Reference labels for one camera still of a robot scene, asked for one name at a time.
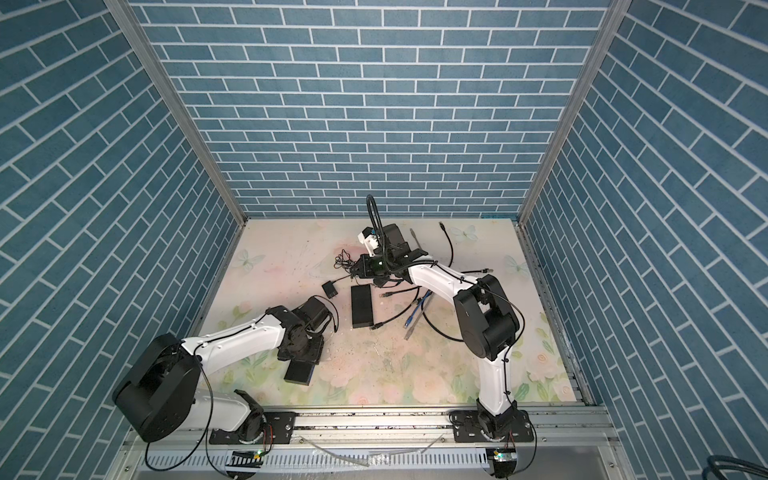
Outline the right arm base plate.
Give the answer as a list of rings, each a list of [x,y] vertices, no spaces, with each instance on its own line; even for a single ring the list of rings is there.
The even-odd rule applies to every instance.
[[[478,410],[452,410],[448,414],[454,441],[479,442],[532,442],[533,426],[527,411],[509,408],[499,415]]]

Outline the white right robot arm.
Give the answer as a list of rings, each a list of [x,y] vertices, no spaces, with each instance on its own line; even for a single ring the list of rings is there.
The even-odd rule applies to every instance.
[[[367,227],[358,240],[366,252],[351,267],[354,277],[379,284],[403,280],[453,304],[462,340],[478,358],[479,410],[493,419],[511,411],[505,354],[522,332],[522,317],[498,279],[456,271],[412,249],[395,224]]]

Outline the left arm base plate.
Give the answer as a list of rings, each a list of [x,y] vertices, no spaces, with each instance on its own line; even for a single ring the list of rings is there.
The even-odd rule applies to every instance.
[[[288,444],[293,435],[297,414],[291,411],[251,414],[235,431],[213,429],[208,442],[212,445]]]

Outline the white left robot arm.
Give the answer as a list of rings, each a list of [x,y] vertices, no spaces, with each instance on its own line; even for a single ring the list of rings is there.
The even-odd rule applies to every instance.
[[[211,374],[275,351],[288,365],[286,381],[306,385],[322,356],[325,330],[338,327],[336,307],[312,296],[294,309],[271,307],[247,323],[218,332],[184,339],[163,334],[118,382],[112,401],[147,443],[179,429],[206,429],[238,443],[256,443],[268,432],[263,407],[241,389],[214,392]]]

